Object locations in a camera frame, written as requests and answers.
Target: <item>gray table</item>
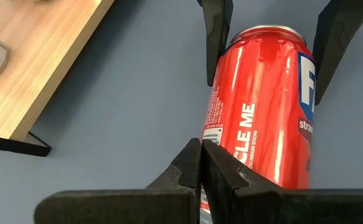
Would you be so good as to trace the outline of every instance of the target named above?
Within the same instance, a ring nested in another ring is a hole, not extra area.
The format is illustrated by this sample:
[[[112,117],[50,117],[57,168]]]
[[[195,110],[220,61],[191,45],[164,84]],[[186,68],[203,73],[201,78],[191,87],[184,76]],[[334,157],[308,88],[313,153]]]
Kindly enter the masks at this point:
[[[327,1],[234,3],[230,35],[283,24],[311,48]],[[195,0],[114,4],[33,128],[51,155],[0,152],[0,223],[32,223],[60,190],[144,187],[200,136],[210,94],[201,10]],[[363,26],[315,115],[312,186],[363,187]]]

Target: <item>blue logo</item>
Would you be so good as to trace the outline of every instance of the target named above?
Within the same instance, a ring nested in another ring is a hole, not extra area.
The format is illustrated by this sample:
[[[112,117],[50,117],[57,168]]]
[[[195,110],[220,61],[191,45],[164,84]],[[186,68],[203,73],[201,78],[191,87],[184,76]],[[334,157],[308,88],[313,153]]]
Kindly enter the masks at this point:
[[[299,104],[306,119],[313,122],[316,71],[314,62],[304,53],[298,53]]]

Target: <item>can lid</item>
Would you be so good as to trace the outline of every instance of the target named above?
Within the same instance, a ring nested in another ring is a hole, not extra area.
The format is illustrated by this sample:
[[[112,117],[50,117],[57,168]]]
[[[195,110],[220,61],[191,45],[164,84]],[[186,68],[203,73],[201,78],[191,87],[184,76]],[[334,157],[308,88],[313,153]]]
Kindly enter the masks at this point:
[[[278,28],[278,29],[283,29],[283,30],[287,30],[287,31],[289,31],[289,32],[292,32],[292,33],[294,33],[294,34],[296,34],[303,42],[304,42],[304,44],[305,45],[307,45],[307,43],[306,43],[306,40],[304,39],[304,37],[302,36],[302,35],[300,35],[299,33],[298,33],[298,31],[296,31],[296,30],[294,30],[294,29],[292,29],[292,28],[290,28],[290,27],[287,27],[287,26],[283,26],[283,25],[271,25],[271,24],[265,24],[265,25],[257,25],[257,26],[253,26],[253,27],[251,27],[251,28],[248,28],[248,29],[245,29],[245,30],[243,30],[243,31],[241,31],[241,32],[239,32],[237,35],[235,35],[234,37],[232,37],[232,39],[231,39],[231,44],[234,44],[234,42],[236,42],[237,41],[237,39],[238,39],[238,36],[240,36],[240,35],[242,35],[242,34],[244,34],[244,33],[246,33],[246,32],[248,32],[248,31],[251,31],[251,30],[254,30],[254,29],[260,29],[260,28]]]

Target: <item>red can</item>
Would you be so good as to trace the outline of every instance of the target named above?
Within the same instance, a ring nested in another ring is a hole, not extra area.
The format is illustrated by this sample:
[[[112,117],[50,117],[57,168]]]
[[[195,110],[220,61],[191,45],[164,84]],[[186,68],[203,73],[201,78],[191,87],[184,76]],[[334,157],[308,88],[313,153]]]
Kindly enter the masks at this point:
[[[202,138],[281,187],[307,189],[315,82],[313,56],[295,30],[249,28],[219,58]]]

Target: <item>wooden shelf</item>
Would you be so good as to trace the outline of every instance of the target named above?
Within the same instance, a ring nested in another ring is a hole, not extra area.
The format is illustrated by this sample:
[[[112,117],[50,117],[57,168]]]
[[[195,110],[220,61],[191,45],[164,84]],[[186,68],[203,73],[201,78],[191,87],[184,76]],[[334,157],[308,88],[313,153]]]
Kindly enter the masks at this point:
[[[26,137],[113,1],[0,0],[0,138]]]

